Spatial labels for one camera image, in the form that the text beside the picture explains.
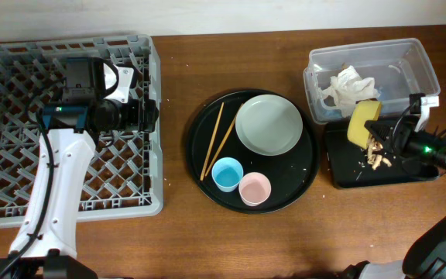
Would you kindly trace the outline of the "white napkin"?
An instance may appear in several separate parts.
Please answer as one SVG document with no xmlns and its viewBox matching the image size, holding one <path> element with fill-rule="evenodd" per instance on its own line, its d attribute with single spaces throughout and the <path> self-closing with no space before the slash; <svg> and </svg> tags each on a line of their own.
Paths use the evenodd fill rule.
<svg viewBox="0 0 446 279">
<path fill-rule="evenodd" d="M 330 77 L 330 86 L 321 89 L 321 97 L 332 97 L 344 118 L 353 113 L 357 102 L 377 99 L 379 96 L 379 91 L 375 89 L 375 79 L 362 78 L 353 66 L 343 67 L 337 76 Z"/>
</svg>

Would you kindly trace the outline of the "rice and food scraps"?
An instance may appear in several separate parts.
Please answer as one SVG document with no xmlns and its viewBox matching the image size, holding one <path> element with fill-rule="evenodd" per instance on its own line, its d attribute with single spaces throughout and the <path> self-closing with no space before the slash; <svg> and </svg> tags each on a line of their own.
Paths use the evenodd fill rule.
<svg viewBox="0 0 446 279">
<path fill-rule="evenodd" d="M 365 148 L 361 148 L 365 157 L 365 162 L 376 171 L 382 164 L 387 167 L 392 167 L 392 162 L 388 158 L 383 149 L 383 145 L 377 141 L 373 136 L 369 136 Z"/>
</svg>

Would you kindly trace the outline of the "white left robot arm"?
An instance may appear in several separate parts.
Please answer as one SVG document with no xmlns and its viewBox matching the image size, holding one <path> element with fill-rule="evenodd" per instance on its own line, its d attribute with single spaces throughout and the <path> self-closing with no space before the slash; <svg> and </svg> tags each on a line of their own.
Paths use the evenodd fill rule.
<svg viewBox="0 0 446 279">
<path fill-rule="evenodd" d="M 39 161 L 29 207 L 0 278 L 96 278 L 77 260 L 76 226 L 101 133 L 153 133 L 159 109 L 131 98 L 137 71 L 99 57 L 69 58 L 64 87 L 36 112 Z"/>
</svg>

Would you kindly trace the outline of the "yellow plastic bowl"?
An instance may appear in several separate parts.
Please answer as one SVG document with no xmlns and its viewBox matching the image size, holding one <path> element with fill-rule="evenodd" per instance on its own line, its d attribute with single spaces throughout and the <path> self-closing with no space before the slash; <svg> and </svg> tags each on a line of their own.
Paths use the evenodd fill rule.
<svg viewBox="0 0 446 279">
<path fill-rule="evenodd" d="M 382 110 L 382 102 L 365 100 L 359 102 L 352 113 L 347 138 L 362 149 L 368 148 L 370 132 L 365 128 L 367 121 L 376 121 Z"/>
</svg>

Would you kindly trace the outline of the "pink plastic cup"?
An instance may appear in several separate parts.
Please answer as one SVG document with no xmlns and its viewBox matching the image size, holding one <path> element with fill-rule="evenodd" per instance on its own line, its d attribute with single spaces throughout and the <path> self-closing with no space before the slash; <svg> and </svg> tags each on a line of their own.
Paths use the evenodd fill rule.
<svg viewBox="0 0 446 279">
<path fill-rule="evenodd" d="M 248 206 L 257 206 L 271 195 L 272 187 L 269 179 L 261 173 L 251 172 L 240 181 L 238 192 L 242 201 Z"/>
</svg>

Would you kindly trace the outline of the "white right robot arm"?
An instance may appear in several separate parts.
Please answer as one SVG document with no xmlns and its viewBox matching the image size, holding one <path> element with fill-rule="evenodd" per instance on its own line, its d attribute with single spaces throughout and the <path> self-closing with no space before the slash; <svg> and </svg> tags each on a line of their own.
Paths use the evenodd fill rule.
<svg viewBox="0 0 446 279">
<path fill-rule="evenodd" d="M 415 132 L 414 118 L 368 121 L 365 127 L 398 157 L 446 170 L 446 128 L 439 133 Z M 403 260 L 390 263 L 362 261 L 337 278 L 446 278 L 446 216 L 423 234 Z"/>
</svg>

